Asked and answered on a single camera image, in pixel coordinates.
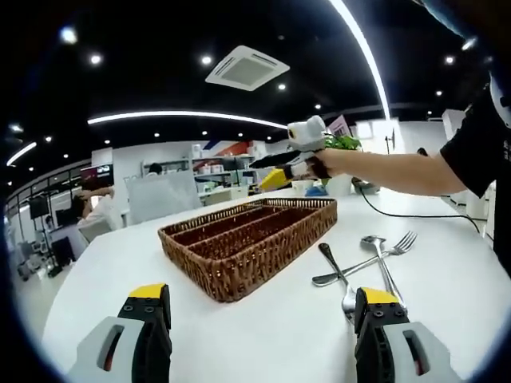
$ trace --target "potted plant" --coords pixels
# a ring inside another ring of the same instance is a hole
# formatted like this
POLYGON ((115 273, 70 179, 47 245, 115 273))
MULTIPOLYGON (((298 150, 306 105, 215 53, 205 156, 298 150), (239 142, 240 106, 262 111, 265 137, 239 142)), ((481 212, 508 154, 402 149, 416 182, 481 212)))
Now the potted plant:
MULTIPOLYGON (((325 148, 358 150, 361 146, 359 140, 350 136, 332 136, 329 134, 325 139, 325 148)), ((341 174, 329 180, 323 180, 323 185, 325 185, 328 195, 334 198, 349 195, 351 193, 351 178, 352 176, 348 174, 341 174)))

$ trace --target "metal utensil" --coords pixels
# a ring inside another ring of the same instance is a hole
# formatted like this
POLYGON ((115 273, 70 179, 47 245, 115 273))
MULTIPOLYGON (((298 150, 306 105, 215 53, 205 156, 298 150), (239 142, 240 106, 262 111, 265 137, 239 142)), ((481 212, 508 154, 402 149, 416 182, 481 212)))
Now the metal utensil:
MULTIPOLYGON (((383 258, 388 257, 389 255, 403 255, 408 252, 412 246, 414 245, 415 239, 417 239, 417 233, 413 231, 408 231, 401 240, 394 245, 394 247, 390 248, 388 251, 384 251, 382 253, 383 258)), ((357 271, 364 269, 378 261, 378 256, 368 259, 367 261, 361 262, 352 267, 348 267, 342 270, 342 273, 345 277, 356 273, 357 271)), ((331 285, 334 282, 339 280, 339 275, 337 273, 318 275, 317 277, 312 277, 312 283, 317 287, 325 287, 331 285)))
POLYGON ((377 235, 368 235, 367 237, 362 238, 362 243, 366 243, 374 246, 376 249, 376 255, 378 256, 378 262, 380 267, 382 268, 383 278, 385 279, 386 289, 395 296, 399 303, 401 304, 403 310, 407 312, 407 308, 405 305, 405 301, 402 299, 401 293, 399 292, 396 283, 392 279, 392 275, 390 274, 389 268, 386 266, 385 260, 382 257, 382 243, 386 240, 384 238, 378 237, 377 235))
POLYGON ((346 318, 351 324, 355 323, 355 303, 357 294, 355 290, 350 286, 350 283, 344 276, 341 269, 337 265, 337 262, 334 259, 334 256, 331 253, 330 246, 328 243, 320 243, 319 250, 323 253, 328 262, 332 265, 334 270, 337 272, 339 279, 341 279, 346 284, 346 294, 344 295, 343 301, 341 303, 341 307, 343 308, 344 314, 346 318))

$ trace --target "black cable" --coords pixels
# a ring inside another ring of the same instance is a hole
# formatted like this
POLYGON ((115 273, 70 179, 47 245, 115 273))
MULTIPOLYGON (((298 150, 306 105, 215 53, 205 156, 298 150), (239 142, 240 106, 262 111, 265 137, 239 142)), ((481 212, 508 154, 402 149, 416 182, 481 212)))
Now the black cable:
POLYGON ((477 233, 481 234, 481 232, 479 231, 479 227, 477 227, 477 224, 474 222, 474 220, 472 218, 470 218, 467 215, 401 215, 401 214, 385 213, 384 211, 381 211, 381 210, 377 209, 376 207, 374 207, 374 205, 371 202, 369 202, 369 200, 367 199, 366 195, 364 194, 364 191, 362 190, 362 188, 358 188, 358 189, 360 190, 360 194, 362 194, 362 197, 364 197, 367 204, 369 206, 371 206, 373 209, 375 209, 380 214, 388 215, 389 217, 398 217, 398 218, 465 218, 465 219, 468 219, 473 224, 473 226, 476 228, 477 233))

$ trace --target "curved led light strip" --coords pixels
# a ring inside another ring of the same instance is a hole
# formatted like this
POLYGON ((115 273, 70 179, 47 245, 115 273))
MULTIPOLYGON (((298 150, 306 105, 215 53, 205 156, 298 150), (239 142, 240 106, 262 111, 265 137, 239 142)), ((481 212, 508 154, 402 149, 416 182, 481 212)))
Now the curved led light strip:
POLYGON ((378 93, 380 96, 380 101, 382 102, 383 112, 385 113, 385 118, 390 120, 390 110, 389 103, 386 100, 385 89, 383 88, 382 78, 380 77, 380 72, 378 71, 378 67, 376 66, 376 61, 374 60, 373 53, 370 51, 369 44, 367 44, 367 40, 364 37, 362 30, 358 26, 357 22, 351 15, 351 12, 347 9, 346 5, 342 0, 330 0, 331 4, 334 8, 339 12, 341 17, 344 19, 344 22, 350 28, 350 31, 355 36, 358 45, 360 45, 360 49, 364 53, 366 57, 367 64, 369 65, 371 73, 373 73, 374 82, 376 83, 376 88, 378 88, 378 93))
POLYGON ((225 120, 237 120, 245 122, 253 122, 254 124, 261 124, 272 126, 274 128, 287 129, 286 125, 276 124, 275 122, 258 120, 251 117, 234 116, 232 114, 223 113, 210 113, 210 112, 192 112, 186 110, 161 110, 155 112, 134 112, 134 113, 121 113, 113 114, 111 116, 104 116, 98 118, 91 118, 87 121, 89 125, 99 124, 101 122, 123 120, 125 118, 138 118, 138 117, 154 117, 154 116, 196 116, 196 117, 211 117, 211 118, 223 118, 225 120))
POLYGON ((28 144, 23 149, 21 149, 21 150, 17 151, 16 153, 14 153, 14 155, 12 157, 10 157, 9 160, 7 161, 7 166, 12 165, 15 160, 17 160, 19 157, 23 156, 25 153, 29 152, 30 150, 32 150, 36 146, 38 146, 38 143, 37 142, 33 142, 32 144, 28 144))

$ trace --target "black sleeve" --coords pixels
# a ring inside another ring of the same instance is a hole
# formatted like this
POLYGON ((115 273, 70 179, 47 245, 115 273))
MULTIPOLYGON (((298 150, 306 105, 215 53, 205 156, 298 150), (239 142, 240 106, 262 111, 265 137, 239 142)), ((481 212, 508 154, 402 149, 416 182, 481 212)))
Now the black sleeve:
POLYGON ((440 149, 459 180, 479 197, 497 178, 502 155, 501 126, 487 91, 467 112, 452 140, 440 149))

